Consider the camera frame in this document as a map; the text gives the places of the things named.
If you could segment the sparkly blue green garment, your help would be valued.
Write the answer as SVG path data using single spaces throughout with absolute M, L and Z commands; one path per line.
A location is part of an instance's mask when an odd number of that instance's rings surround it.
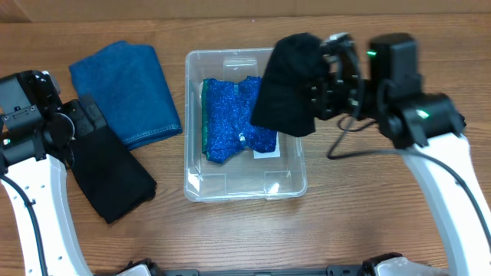
M 201 91 L 202 153 L 214 163 L 251 149 L 273 153 L 278 133 L 251 124 L 262 79 L 248 76 L 238 83 L 207 78 Z

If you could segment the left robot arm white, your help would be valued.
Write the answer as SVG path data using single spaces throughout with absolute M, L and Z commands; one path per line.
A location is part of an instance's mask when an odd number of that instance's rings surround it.
M 1 184 L 10 198 L 27 275 L 89 275 L 68 205 L 79 111 L 47 71 L 1 79 Z

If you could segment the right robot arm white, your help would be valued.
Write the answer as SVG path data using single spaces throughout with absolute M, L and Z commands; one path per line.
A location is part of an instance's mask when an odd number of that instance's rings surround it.
M 465 120 L 447 95 L 423 91 L 417 41 L 406 33 L 372 38 L 368 79 L 361 76 L 349 34 L 332 35 L 320 51 L 338 69 L 311 85 L 318 118 L 348 113 L 375 121 L 421 188 L 447 254 L 443 270 L 389 253 L 366 260 L 361 274 L 488 275 L 490 209 L 473 168 Z

